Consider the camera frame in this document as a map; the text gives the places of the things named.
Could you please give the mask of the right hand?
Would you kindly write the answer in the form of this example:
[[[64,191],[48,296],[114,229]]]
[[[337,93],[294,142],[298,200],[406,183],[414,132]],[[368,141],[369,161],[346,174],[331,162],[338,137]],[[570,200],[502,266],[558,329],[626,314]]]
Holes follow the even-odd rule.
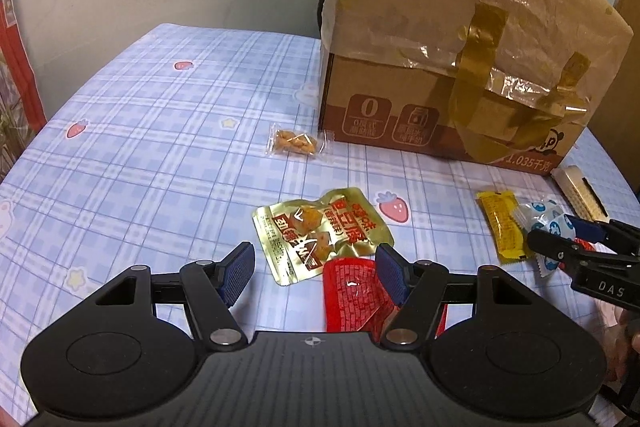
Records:
[[[639,332],[631,334],[628,327],[639,314],[602,300],[594,302],[597,315],[593,335],[599,340],[606,358],[606,381],[622,381],[631,355],[639,353]]]

